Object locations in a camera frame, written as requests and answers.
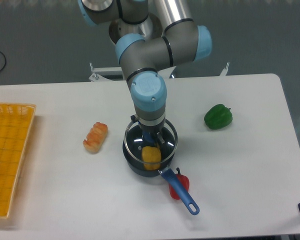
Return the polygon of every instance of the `gray floor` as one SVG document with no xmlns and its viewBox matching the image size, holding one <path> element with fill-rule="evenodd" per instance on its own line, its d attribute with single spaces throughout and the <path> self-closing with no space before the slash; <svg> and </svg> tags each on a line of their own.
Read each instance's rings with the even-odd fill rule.
<svg viewBox="0 0 300 240">
<path fill-rule="evenodd" d="M 292 121 L 300 117 L 300 0 L 189 0 L 213 38 L 211 56 L 178 66 L 177 77 L 277 74 Z M 94 67 L 117 67 L 108 23 L 85 24 L 77 0 L 0 0 L 0 85 L 86 82 Z M 0 67 L 4 59 L 0 55 Z M 300 131 L 297 131 L 300 145 Z"/>
</svg>

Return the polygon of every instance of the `saucepan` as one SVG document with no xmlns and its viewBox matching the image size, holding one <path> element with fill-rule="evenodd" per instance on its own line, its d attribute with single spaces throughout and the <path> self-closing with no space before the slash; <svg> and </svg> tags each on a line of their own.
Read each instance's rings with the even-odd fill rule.
<svg viewBox="0 0 300 240">
<path fill-rule="evenodd" d="M 124 133 L 123 154 L 129 167 L 143 177 L 161 175 L 175 190 L 192 215 L 200 212 L 199 206 L 169 168 L 178 145 L 178 135 L 170 121 L 165 120 L 156 135 L 142 131 L 138 122 L 130 122 Z"/>
</svg>

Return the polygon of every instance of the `bell pepper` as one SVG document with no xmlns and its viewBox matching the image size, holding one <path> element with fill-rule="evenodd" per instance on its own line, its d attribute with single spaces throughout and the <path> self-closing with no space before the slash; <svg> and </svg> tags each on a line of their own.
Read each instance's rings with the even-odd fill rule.
<svg viewBox="0 0 300 240">
<path fill-rule="evenodd" d="M 180 173 L 180 168 L 176 168 L 177 170 L 177 174 L 176 177 L 179 179 L 180 183 L 183 185 L 183 187 L 185 188 L 185 190 L 188 192 L 189 191 L 189 186 L 190 186 L 190 182 L 189 182 L 189 178 L 187 178 L 185 175 L 182 175 Z M 169 191 L 170 191 L 170 196 L 175 199 L 175 200 L 179 200 L 180 197 L 179 195 L 176 193 L 176 191 L 174 190 L 174 188 L 169 184 Z"/>
<path fill-rule="evenodd" d="M 160 168 L 161 162 L 161 151 L 158 147 L 145 146 L 141 152 L 142 161 L 146 162 L 143 164 L 145 170 L 156 170 Z"/>
<path fill-rule="evenodd" d="M 205 124 L 212 130 L 222 129 L 228 126 L 232 120 L 231 108 L 223 104 L 217 104 L 211 108 L 204 116 Z"/>
</svg>

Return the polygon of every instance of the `green bell pepper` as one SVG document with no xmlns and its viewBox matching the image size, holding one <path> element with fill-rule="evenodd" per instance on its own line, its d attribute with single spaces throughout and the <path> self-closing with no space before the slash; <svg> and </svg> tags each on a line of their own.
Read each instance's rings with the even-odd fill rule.
<svg viewBox="0 0 300 240">
<path fill-rule="evenodd" d="M 212 130 L 222 129 L 228 126 L 232 120 L 231 108 L 223 104 L 217 104 L 211 108 L 204 116 L 204 122 Z"/>
</svg>

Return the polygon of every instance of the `light blue joint cap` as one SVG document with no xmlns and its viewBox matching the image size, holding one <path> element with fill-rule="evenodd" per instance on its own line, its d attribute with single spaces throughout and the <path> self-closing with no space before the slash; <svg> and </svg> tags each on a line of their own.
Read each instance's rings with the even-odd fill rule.
<svg viewBox="0 0 300 240">
<path fill-rule="evenodd" d="M 79 8 L 80 8 L 80 11 L 82 13 L 82 16 L 85 20 L 85 23 L 87 23 L 89 26 L 91 27 L 94 27 L 94 26 L 97 26 L 97 24 L 95 24 L 91 18 L 88 16 L 85 8 L 84 8 L 84 5 L 82 4 L 82 0 L 78 0 L 78 5 L 79 5 Z"/>
<path fill-rule="evenodd" d="M 134 105 L 145 112 L 159 110 L 167 99 L 165 81 L 154 71 L 139 73 L 132 81 L 130 93 Z"/>
<path fill-rule="evenodd" d="M 205 26 L 198 26 L 199 39 L 194 61 L 208 57 L 212 51 L 212 39 Z"/>
<path fill-rule="evenodd" d="M 136 41 L 145 41 L 144 37 L 137 33 L 129 33 L 121 37 L 115 45 L 115 54 L 120 64 L 120 58 L 124 51 Z"/>
</svg>

